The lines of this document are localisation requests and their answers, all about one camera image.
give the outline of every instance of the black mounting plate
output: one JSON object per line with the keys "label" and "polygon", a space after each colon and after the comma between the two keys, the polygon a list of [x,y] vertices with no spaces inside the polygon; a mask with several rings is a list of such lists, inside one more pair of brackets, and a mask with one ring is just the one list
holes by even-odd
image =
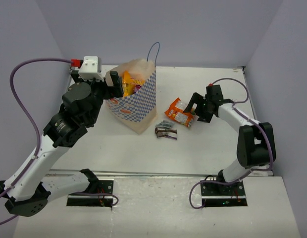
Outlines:
{"label": "black mounting plate", "polygon": [[247,206],[243,182],[231,186],[213,183],[201,184],[202,204],[204,207],[240,207]]}
{"label": "black mounting plate", "polygon": [[[109,193],[113,194],[113,180],[99,180],[99,189],[90,193]],[[113,198],[107,197],[86,197],[83,195],[71,194],[68,196],[66,206],[68,207],[112,207]]]}

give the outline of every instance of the orange snack package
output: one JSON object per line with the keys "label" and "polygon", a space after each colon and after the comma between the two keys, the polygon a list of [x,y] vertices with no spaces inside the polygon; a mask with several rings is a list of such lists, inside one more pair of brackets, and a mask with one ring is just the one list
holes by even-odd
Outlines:
{"label": "orange snack package", "polygon": [[187,104],[182,103],[180,98],[177,98],[165,112],[166,116],[171,120],[176,121],[180,124],[190,127],[194,122],[194,115],[191,113],[183,113]]}

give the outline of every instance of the light purple wall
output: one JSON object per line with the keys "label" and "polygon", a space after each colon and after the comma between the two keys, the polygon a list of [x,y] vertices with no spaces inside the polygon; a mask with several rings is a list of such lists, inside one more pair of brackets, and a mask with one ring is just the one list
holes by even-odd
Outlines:
{"label": "light purple wall", "polygon": [[246,79],[258,118],[274,126],[275,174],[283,177],[307,238],[307,0],[283,1]]}
{"label": "light purple wall", "polygon": [[243,66],[282,0],[37,0],[64,56],[106,64],[145,57],[158,65]]}
{"label": "light purple wall", "polygon": [[[0,0],[0,180],[9,178],[35,146],[35,133],[9,87],[9,74],[21,61],[61,57],[34,0]],[[16,91],[39,128],[58,110],[66,86],[67,65],[36,63],[16,74]],[[0,200],[0,221],[11,215]],[[0,238],[13,236],[16,221],[0,227]]]}

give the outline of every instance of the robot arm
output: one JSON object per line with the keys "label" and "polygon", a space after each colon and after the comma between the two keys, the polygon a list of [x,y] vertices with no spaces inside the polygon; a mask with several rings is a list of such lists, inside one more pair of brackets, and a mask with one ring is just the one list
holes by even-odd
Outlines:
{"label": "robot arm", "polygon": [[210,84],[207,86],[205,96],[194,93],[184,112],[190,112],[194,104],[197,105],[195,114],[199,116],[198,121],[210,123],[213,115],[215,115],[226,121],[238,133],[237,159],[218,173],[217,179],[219,181],[235,181],[251,169],[269,163],[267,144],[259,129],[252,122],[258,124],[266,133],[272,149],[273,160],[275,160],[276,151],[271,124],[260,123],[254,119],[249,122],[245,119],[249,118],[245,113],[240,110],[239,112],[243,116],[237,113],[234,110],[233,101],[224,99],[220,85]]}
{"label": "robot arm", "polygon": [[45,178],[55,162],[87,133],[87,128],[94,126],[103,100],[123,96],[118,73],[110,72],[113,86],[107,86],[98,57],[72,61],[71,75],[75,84],[62,96],[59,112],[44,128],[37,157],[33,156],[34,150],[13,176],[0,181],[0,194],[9,189],[4,197],[8,199],[5,206],[11,214],[33,216],[48,202],[75,192],[88,193],[98,183],[90,170],[56,181]]}

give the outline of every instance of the red connector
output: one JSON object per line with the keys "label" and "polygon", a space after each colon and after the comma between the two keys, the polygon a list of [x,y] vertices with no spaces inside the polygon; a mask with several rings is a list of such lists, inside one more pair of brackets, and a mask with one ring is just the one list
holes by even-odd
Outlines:
{"label": "red connector", "polygon": [[71,64],[71,67],[81,67],[82,63],[80,59],[71,59],[71,61],[73,62]]}

